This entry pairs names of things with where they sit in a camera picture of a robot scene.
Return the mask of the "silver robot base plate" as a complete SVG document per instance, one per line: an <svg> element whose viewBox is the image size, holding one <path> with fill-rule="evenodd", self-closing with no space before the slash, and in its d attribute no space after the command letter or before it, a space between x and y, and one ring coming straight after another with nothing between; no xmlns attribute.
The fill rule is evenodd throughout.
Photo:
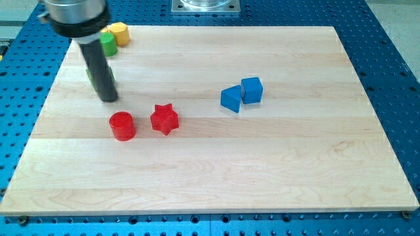
<svg viewBox="0 0 420 236"><path fill-rule="evenodd" d="M172 0L172 15L231 15L241 12L240 0Z"/></svg>

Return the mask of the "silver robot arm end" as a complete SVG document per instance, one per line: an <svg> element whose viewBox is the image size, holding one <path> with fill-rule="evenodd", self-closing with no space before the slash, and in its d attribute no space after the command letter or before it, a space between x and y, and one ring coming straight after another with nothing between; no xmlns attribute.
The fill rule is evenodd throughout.
<svg viewBox="0 0 420 236"><path fill-rule="evenodd" d="M38 19L82 45L99 40L100 31L111 20L106 0L42 0L41 4L45 11Z"/></svg>

